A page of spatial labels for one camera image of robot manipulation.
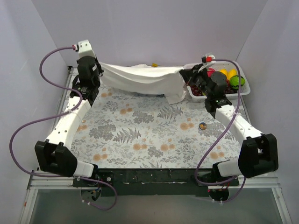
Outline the red dragon fruit toy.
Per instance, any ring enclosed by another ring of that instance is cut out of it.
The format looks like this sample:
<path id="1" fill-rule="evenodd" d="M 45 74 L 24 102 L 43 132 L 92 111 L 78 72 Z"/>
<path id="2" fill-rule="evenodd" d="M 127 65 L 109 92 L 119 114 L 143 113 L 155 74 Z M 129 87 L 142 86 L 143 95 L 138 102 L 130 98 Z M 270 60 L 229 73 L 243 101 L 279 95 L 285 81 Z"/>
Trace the red dragon fruit toy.
<path id="1" fill-rule="evenodd" d="M 215 72 L 215 69 L 213 69 L 213 68 L 208 68 L 208 69 L 207 69 L 207 75 L 208 75 L 208 77 L 211 77 L 211 75 L 212 75 L 214 72 Z"/>

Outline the round brooch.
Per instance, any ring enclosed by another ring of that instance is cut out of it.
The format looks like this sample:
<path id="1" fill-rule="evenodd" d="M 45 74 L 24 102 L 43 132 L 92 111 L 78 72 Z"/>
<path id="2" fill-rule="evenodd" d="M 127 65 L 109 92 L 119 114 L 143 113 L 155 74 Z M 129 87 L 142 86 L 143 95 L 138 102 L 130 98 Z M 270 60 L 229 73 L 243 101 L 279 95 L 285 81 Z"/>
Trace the round brooch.
<path id="1" fill-rule="evenodd" d="M 204 122 L 199 123 L 199 128 L 200 128 L 201 130 L 205 130 L 205 129 L 207 128 L 206 123 L 204 123 Z"/>

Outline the green toy watermelon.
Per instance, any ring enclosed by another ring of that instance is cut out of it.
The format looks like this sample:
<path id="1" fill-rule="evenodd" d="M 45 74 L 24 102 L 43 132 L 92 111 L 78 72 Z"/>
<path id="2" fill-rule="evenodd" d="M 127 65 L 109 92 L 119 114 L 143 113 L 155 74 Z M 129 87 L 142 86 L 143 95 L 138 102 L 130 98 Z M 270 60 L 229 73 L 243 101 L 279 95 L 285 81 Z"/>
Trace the green toy watermelon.
<path id="1" fill-rule="evenodd" d="M 246 81 L 242 76 L 241 78 L 239 78 L 239 76 L 234 76 L 229 80 L 229 85 L 234 90 L 238 90 L 239 86 L 243 86 L 245 83 Z"/>

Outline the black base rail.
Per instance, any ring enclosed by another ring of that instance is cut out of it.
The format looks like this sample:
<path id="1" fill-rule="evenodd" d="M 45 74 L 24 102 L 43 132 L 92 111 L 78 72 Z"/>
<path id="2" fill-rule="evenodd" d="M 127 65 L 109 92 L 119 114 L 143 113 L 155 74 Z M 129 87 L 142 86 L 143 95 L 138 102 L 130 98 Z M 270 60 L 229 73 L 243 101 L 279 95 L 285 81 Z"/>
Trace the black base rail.
<path id="1" fill-rule="evenodd" d="M 197 183 L 193 168 L 99 168 L 92 177 L 108 183 L 119 196 L 208 196 L 208 186 Z"/>

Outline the white t-shirt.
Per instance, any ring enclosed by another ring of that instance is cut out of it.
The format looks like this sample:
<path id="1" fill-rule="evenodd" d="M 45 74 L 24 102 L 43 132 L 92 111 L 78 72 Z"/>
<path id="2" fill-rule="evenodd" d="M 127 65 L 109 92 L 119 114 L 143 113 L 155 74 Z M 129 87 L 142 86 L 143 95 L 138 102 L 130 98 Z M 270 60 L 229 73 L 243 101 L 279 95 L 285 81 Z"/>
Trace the white t-shirt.
<path id="1" fill-rule="evenodd" d="M 101 81 L 123 91 L 148 95 L 164 95 L 168 103 L 184 100 L 185 81 L 180 75 L 182 67 L 151 67 L 146 64 L 118 66 L 101 63 Z"/>

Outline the yellow toy mango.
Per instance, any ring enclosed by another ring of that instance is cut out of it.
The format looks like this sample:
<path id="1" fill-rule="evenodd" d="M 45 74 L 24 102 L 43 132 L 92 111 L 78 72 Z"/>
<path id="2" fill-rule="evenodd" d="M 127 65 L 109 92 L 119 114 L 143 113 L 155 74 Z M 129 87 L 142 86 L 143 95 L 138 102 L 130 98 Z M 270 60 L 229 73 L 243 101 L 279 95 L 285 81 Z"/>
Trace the yellow toy mango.
<path id="1" fill-rule="evenodd" d="M 231 69 L 230 71 L 227 72 L 227 80 L 229 81 L 232 77 L 237 76 L 237 70 L 236 69 Z"/>

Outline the purple toy grapes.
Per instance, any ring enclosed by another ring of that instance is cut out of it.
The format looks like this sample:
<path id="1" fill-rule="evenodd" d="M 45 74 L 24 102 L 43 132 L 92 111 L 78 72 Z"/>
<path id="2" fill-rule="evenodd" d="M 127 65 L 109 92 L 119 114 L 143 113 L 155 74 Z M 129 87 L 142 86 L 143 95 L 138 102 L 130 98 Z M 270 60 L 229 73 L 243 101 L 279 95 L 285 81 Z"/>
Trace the purple toy grapes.
<path id="1" fill-rule="evenodd" d="M 205 96 L 205 93 L 195 85 L 191 85 L 191 91 L 194 96 Z M 234 94 L 237 92 L 238 90 L 232 89 L 230 85 L 225 90 L 225 94 Z"/>

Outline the white plastic basket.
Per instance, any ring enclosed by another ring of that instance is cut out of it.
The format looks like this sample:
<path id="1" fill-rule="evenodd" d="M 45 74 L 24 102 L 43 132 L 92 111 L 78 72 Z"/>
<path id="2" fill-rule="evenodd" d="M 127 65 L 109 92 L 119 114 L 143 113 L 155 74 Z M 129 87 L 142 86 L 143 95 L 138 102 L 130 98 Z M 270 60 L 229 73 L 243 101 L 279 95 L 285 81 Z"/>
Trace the white plastic basket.
<path id="1" fill-rule="evenodd" d="M 249 83 L 241 67 L 237 62 L 234 63 L 238 66 L 239 70 L 237 70 L 237 67 L 233 63 L 227 61 L 213 61 L 212 65 L 207 69 L 208 75 L 211 75 L 215 71 L 221 71 L 227 76 L 228 86 L 225 93 L 228 99 L 237 99 L 239 91 L 241 91 L 241 96 L 250 93 Z M 205 101 L 206 96 L 199 90 L 195 91 L 196 87 L 194 85 L 191 86 L 191 83 L 189 83 L 186 88 L 193 102 L 201 103 Z"/>

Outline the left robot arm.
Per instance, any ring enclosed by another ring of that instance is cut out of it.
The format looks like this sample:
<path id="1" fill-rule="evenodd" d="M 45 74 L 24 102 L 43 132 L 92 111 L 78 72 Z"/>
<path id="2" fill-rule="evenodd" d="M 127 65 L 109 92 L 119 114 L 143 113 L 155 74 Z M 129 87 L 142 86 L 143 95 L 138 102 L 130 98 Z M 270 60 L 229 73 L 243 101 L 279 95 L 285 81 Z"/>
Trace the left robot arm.
<path id="1" fill-rule="evenodd" d="M 74 135 L 85 114 L 91 109 L 100 87 L 103 73 L 97 58 L 84 56 L 77 61 L 78 75 L 73 80 L 72 91 L 63 116 L 45 141 L 38 141 L 35 152 L 40 169 L 56 175 L 83 177 L 90 187 L 99 183 L 96 165 L 79 161 L 71 152 Z"/>

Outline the floral table mat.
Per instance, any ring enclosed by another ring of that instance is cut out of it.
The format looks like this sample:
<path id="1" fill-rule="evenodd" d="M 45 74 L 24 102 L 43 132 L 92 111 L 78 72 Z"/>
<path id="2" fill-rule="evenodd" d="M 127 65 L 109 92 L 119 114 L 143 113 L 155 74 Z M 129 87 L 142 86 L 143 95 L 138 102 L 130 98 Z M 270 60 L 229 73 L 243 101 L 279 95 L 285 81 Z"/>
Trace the floral table mat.
<path id="1" fill-rule="evenodd" d="M 231 133 L 221 137 L 224 129 L 188 94 L 170 105 L 164 95 L 123 91 L 101 81 L 71 152 L 100 168 L 194 168 L 200 160 L 210 168 L 239 156 L 239 142 Z"/>

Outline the yellow toy lemon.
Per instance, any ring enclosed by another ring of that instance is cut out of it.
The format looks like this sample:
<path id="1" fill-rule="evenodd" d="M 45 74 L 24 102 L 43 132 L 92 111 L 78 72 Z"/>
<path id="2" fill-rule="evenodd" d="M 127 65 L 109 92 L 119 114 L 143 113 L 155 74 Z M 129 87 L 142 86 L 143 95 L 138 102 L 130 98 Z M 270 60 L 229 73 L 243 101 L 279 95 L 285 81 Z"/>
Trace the yellow toy lemon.
<path id="1" fill-rule="evenodd" d="M 220 70 L 220 72 L 221 73 L 223 73 L 226 77 L 227 77 L 227 75 L 228 75 L 228 72 L 227 72 L 227 70 L 226 69 L 221 69 Z"/>

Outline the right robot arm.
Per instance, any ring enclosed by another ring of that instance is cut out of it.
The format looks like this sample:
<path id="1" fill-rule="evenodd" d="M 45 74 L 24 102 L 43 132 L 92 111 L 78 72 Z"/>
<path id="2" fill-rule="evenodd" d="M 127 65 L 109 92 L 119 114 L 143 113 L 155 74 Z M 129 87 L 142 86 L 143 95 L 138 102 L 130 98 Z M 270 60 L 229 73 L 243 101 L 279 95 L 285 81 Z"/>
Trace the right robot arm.
<path id="1" fill-rule="evenodd" d="M 243 175 L 246 178 L 274 172 L 278 169 L 277 139 L 254 128 L 240 114 L 225 95 L 226 76 L 215 71 L 208 75 L 206 64 L 189 64 L 180 71 L 186 83 L 198 87 L 206 95 L 205 108 L 221 122 L 241 145 L 238 159 L 218 162 L 211 171 L 212 182 L 222 185 L 228 177 Z"/>

